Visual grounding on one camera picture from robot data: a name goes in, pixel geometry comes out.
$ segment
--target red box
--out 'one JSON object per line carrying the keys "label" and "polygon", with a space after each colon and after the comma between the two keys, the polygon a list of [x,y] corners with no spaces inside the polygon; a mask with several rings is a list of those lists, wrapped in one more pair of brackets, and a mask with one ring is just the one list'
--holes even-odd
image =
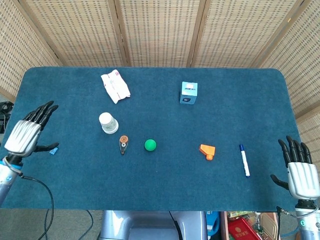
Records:
{"label": "red box", "polygon": [[228,222],[228,230],[236,240],[261,240],[243,217]]}

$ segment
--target floor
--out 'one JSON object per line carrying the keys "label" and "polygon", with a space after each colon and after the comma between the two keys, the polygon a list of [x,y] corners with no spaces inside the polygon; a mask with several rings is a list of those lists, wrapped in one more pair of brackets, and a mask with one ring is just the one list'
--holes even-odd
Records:
{"label": "floor", "polygon": [[[91,210],[93,227],[81,238],[96,240],[101,229],[102,211]],[[36,240],[44,231],[46,209],[0,209],[1,240]],[[54,211],[53,224],[48,231],[48,240],[78,240],[90,227],[91,217],[85,210]],[[281,216],[281,234],[288,233],[297,227],[294,218]],[[294,240],[294,235],[283,238]]]}

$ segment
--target robotic arm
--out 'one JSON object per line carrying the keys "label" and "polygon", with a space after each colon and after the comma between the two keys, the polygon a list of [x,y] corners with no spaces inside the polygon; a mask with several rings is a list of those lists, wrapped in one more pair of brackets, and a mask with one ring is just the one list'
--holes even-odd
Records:
{"label": "robotic arm", "polygon": [[53,103],[54,101],[49,101],[39,106],[18,121],[4,145],[9,154],[0,161],[0,207],[17,176],[23,176],[22,159],[30,156],[32,152],[50,151],[59,145],[58,142],[48,146],[37,145],[51,114],[58,108],[58,105],[51,106]]}
{"label": "robotic arm", "polygon": [[289,148],[282,140],[278,140],[285,166],[288,182],[279,180],[275,175],[271,179],[278,186],[288,190],[298,200],[295,205],[296,215],[277,207],[278,211],[297,218],[302,240],[320,240],[320,211],[315,200],[320,197],[320,185],[316,166],[312,163],[309,148],[286,137]]}

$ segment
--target orange block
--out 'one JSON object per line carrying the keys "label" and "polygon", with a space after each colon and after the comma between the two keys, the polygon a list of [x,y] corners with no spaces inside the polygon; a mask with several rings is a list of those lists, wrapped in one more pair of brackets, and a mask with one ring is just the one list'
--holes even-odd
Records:
{"label": "orange block", "polygon": [[207,160],[211,161],[212,159],[214,159],[214,155],[216,152],[215,146],[201,144],[199,150],[206,156],[205,158]]}

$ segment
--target white tissue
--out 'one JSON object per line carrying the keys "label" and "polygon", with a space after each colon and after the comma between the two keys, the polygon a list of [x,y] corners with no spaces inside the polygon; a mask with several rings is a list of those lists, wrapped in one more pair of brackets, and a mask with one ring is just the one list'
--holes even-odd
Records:
{"label": "white tissue", "polygon": [[128,86],[120,76],[118,70],[115,69],[108,74],[103,74],[101,78],[106,92],[115,104],[121,99],[130,97]]}

